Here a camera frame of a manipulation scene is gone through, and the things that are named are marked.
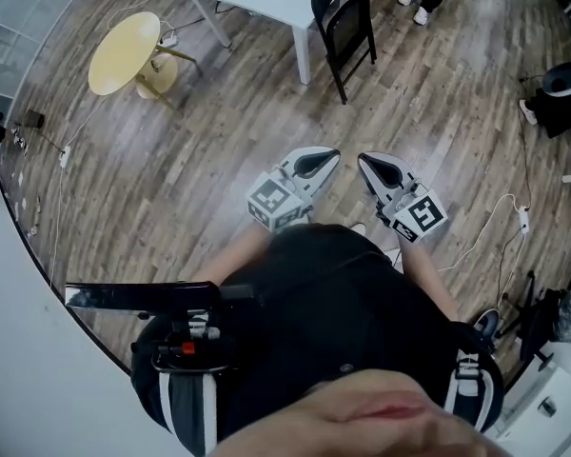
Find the black shirt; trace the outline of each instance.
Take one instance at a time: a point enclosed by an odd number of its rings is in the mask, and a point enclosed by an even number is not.
[[[219,441],[317,383],[366,368],[403,372],[443,406],[458,349],[467,342],[363,236],[342,226],[288,228],[261,259],[225,281],[241,284],[253,287],[262,308],[222,315],[221,331],[237,340],[241,364],[216,376]],[[141,337],[164,337],[169,330],[166,320],[156,319]],[[165,426],[156,371],[135,355],[132,365],[142,404]],[[174,425],[189,415],[189,408],[172,405]]]

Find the wall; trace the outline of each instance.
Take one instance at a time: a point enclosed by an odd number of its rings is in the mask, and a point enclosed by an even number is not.
[[[0,457],[64,455],[188,454],[51,293],[0,192]]]

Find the wooden floor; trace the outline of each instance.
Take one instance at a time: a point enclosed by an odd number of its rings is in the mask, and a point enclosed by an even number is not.
[[[76,0],[33,65],[13,118],[28,108],[41,111],[44,133],[65,145],[100,104],[87,72],[106,23],[137,1]],[[199,18],[190,0],[152,0],[142,9],[176,27]],[[308,87],[299,82],[293,38],[284,25],[243,10],[220,14],[233,41],[228,50],[204,22],[181,30],[177,49],[196,57],[204,71],[200,76],[190,63],[180,63],[168,97],[182,113],[143,100],[133,85],[109,96],[72,144],[60,215],[57,152],[30,130],[23,132],[27,155],[9,138],[0,176],[11,203],[18,204],[23,229],[32,226],[40,196],[40,225],[30,242],[48,273],[59,216],[55,285],[186,280],[250,221],[244,195],[257,175],[301,146],[331,146],[343,155],[316,220],[367,222],[371,240],[384,248],[395,247],[396,238],[373,217],[356,157],[380,150],[408,161],[450,216],[428,241],[439,267],[472,246],[503,194],[514,193],[528,205],[517,112],[524,91],[517,78],[571,57],[556,3],[445,0],[426,28],[396,0],[372,0],[371,11],[378,61],[371,66],[366,60],[351,78],[346,106],[316,30],[310,33]],[[537,85],[530,82],[529,90]],[[524,134],[531,235],[512,293],[521,292],[529,269],[543,287],[565,288],[571,278],[571,185],[561,184],[561,176],[571,173],[571,131],[553,140],[530,126]],[[511,204],[502,202],[468,261],[444,274],[464,318],[495,303],[503,245],[517,228]],[[519,245],[517,240],[507,250],[502,278]],[[128,364],[128,345],[142,322],[105,313],[81,317]],[[514,367],[516,351],[511,340],[503,342],[504,372]]]

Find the orange object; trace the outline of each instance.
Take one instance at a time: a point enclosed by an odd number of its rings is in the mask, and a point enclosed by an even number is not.
[[[182,344],[182,352],[184,355],[194,355],[194,342],[184,342]]]

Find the chair leg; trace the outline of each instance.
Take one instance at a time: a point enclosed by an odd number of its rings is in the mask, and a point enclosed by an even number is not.
[[[370,63],[374,64],[377,60],[377,49],[374,46],[374,34],[372,33],[372,29],[368,33],[368,46],[370,47]]]
[[[137,76],[135,76],[135,81],[137,81],[140,85],[142,85],[150,93],[152,93],[166,107],[168,107],[169,109],[171,109],[173,111],[178,111],[178,109],[176,109],[173,105],[171,105],[171,102],[169,102],[169,100],[165,96],[163,96],[161,93],[159,93],[156,90],[156,88],[148,82],[148,80],[146,79],[146,77],[143,74],[138,74]]]
[[[194,60],[194,58],[191,58],[190,56],[186,56],[185,54],[182,54],[181,52],[178,52],[177,50],[171,50],[170,48],[164,48],[163,46],[159,46],[158,44],[155,46],[156,50],[160,51],[160,52],[166,52],[168,54],[171,54],[172,56],[175,57],[179,57],[181,59],[186,59],[187,61],[191,61],[194,64],[197,64],[197,62]]]
[[[345,86],[343,85],[341,75],[334,69],[329,59],[327,60],[327,63],[330,66],[330,70],[332,71],[332,76],[334,76],[334,82],[336,83],[336,88],[339,90],[339,94],[341,95],[341,101],[343,102],[343,105],[346,105]]]

